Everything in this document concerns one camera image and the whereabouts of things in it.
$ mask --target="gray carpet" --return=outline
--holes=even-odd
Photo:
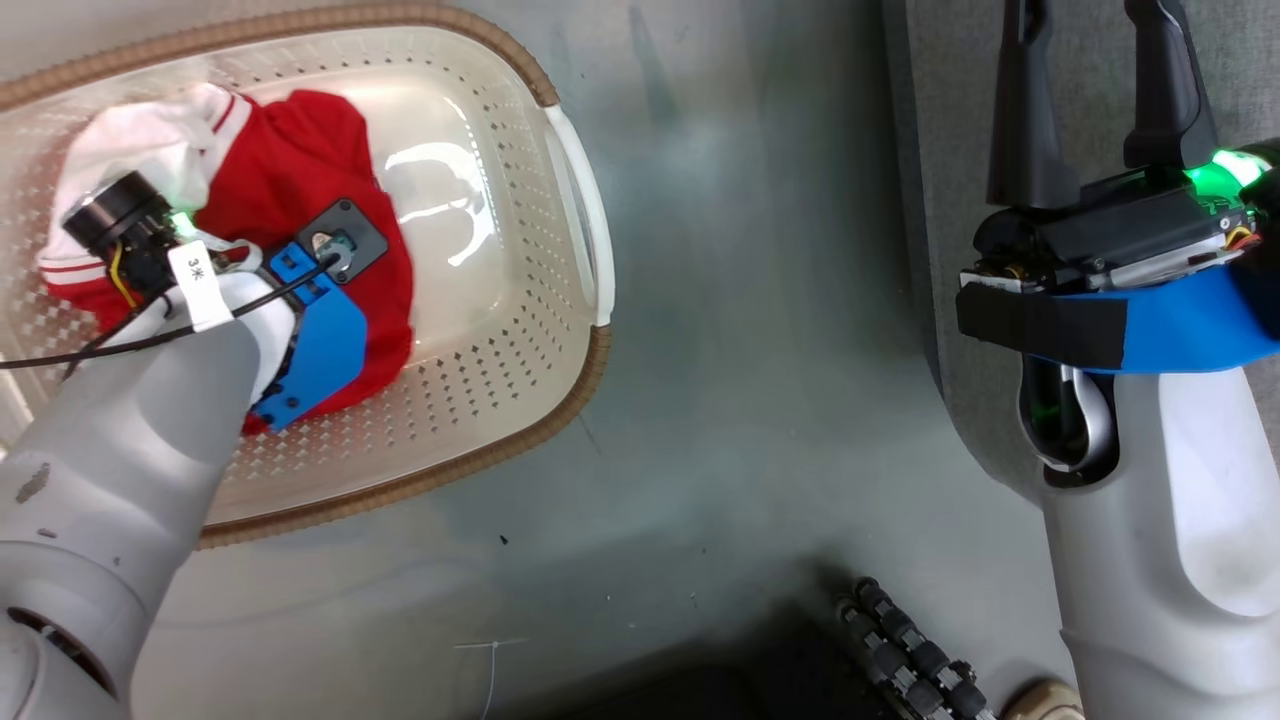
[[[1280,136],[1280,4],[1184,0],[1224,145]],[[1034,497],[1036,461],[1014,411],[1014,352],[963,337],[957,273],[975,259],[1002,0],[886,0],[914,291],[934,375],[969,451],[997,480]],[[1068,159],[1084,182],[1123,169],[1133,127],[1133,26],[1121,0],[1055,3],[1053,95]],[[1249,369],[1275,452],[1280,365]]]

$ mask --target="basket handle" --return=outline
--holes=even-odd
[[[604,213],[604,199],[600,197],[600,186],[595,182],[591,163],[586,159],[586,149],[582,147],[582,140],[577,137],[573,123],[568,120],[559,105],[547,108],[547,118],[564,150],[568,169],[573,174],[573,182],[582,199],[586,214],[586,238],[575,236],[575,241],[590,245],[591,275],[595,281],[593,283],[595,286],[595,324],[604,327],[609,324],[609,318],[613,315],[617,292],[617,281],[613,274],[613,243],[609,240],[609,219]],[[572,199],[571,188],[566,187],[563,191],[566,201]]]

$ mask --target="clothing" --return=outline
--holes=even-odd
[[[268,254],[334,202],[355,202],[388,241],[387,254],[343,286],[369,323],[365,366],[306,418],[356,405],[399,375],[413,337],[413,272],[390,197],[374,176],[365,119],[347,100],[297,91],[262,106],[204,85],[100,114],[68,151],[37,263],[50,295],[93,313],[104,332],[127,316],[128,302],[104,263],[59,223],[86,192],[128,169],[142,172],[175,209],[198,210],[200,229]]]

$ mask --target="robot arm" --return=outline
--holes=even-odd
[[[1244,364],[1280,352],[1280,152],[1217,145],[1176,0],[1137,27],[1132,172],[1074,191],[1047,0],[1006,3],[960,328],[1023,354],[1019,413],[1091,720],[1280,717],[1280,477]]]
[[[142,643],[293,329],[252,316],[92,361],[0,464],[0,717],[128,716]]]

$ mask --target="green led light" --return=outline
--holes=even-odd
[[[1271,169],[1271,165],[1261,158],[1234,150],[1219,150],[1213,155],[1213,164],[1231,173],[1240,187],[1253,184],[1262,177],[1262,173]]]
[[[196,223],[191,222],[191,215],[186,213],[174,213],[169,215],[173,220],[173,229],[178,232],[182,237],[192,237],[196,234]]]
[[[1216,214],[1229,208],[1243,206],[1243,202],[1240,202],[1240,190],[1243,186],[1222,165],[1217,163],[1201,165],[1199,168],[1187,170],[1187,177],[1196,186],[1194,193],[1199,204],[1210,213]]]

